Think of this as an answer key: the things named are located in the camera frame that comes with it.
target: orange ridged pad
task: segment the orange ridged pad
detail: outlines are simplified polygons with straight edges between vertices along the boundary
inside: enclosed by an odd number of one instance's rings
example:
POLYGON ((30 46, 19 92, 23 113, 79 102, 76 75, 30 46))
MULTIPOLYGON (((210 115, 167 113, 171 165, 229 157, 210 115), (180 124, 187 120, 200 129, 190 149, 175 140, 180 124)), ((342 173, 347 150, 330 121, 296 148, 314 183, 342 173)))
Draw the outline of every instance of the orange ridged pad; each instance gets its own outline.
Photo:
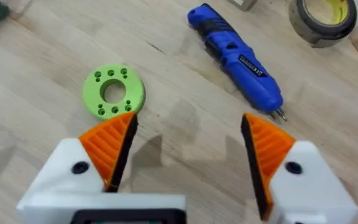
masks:
POLYGON ((274 124, 252 114, 244 114, 241 130, 246 141, 260 217, 266 220, 273 207, 270 180, 295 139, 274 124))
POLYGON ((103 121, 78 138, 103 179, 107 191, 118 190, 136 128, 136 115, 131 111, 103 121), (113 181, 114 175, 119 176, 117 181, 113 181))

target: green 3d printed disc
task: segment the green 3d printed disc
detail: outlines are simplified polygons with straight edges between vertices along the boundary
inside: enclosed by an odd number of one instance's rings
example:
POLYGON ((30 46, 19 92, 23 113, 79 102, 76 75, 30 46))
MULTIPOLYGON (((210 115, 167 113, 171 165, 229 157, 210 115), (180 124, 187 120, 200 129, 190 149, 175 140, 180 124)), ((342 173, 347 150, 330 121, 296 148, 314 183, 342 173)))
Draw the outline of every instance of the green 3d printed disc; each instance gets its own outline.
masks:
POLYGON ((82 95, 85 106, 100 119, 110 119, 131 110, 138 113, 145 99, 142 80, 125 65, 104 65, 91 72, 85 80, 82 95), (116 82, 124 84, 126 94, 120 102, 108 103, 104 92, 116 82))

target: screwdriver label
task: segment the screwdriver label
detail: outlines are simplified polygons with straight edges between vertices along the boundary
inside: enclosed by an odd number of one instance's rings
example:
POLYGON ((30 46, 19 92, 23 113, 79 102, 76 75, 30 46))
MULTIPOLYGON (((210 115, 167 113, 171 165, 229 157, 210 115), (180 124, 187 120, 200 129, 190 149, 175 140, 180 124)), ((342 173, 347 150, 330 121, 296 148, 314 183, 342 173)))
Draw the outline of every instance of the screwdriver label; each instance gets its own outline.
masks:
POLYGON ((267 75, 262 72, 259 68, 257 68, 252 62, 246 59, 243 55, 239 56, 239 60, 243 63, 252 73, 254 73, 257 77, 267 77, 267 75))

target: tape roll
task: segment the tape roll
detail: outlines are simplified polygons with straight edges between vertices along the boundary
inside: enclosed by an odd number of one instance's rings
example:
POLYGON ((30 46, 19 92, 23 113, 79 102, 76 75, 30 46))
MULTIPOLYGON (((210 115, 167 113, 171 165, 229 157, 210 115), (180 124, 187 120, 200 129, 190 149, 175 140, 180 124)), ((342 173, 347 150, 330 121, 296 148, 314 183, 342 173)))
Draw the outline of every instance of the tape roll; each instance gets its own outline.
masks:
POLYGON ((305 0, 292 0, 289 5, 290 21, 295 32, 312 47, 323 48, 334 45, 352 32, 357 21, 354 0, 327 0, 333 9, 330 24, 313 17, 305 0))

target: wooden table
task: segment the wooden table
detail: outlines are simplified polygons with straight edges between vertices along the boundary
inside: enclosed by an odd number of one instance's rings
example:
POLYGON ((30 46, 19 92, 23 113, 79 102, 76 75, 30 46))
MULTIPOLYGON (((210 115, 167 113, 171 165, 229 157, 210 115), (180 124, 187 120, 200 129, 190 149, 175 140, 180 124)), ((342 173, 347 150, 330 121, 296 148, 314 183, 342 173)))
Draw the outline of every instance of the wooden table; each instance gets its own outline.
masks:
MULTIPOLYGON (((286 1, 260 0, 249 12, 206 2, 280 85, 289 119, 280 127, 313 141, 358 204, 358 54, 349 39, 310 48, 286 1)), ((9 3, 26 7, 0 23, 0 223, 20 223, 16 203, 59 140, 99 122, 81 89, 109 63, 136 69, 147 91, 121 191, 185 194, 189 223, 260 222, 239 131, 242 113, 258 112, 188 27, 202 1, 9 3)))

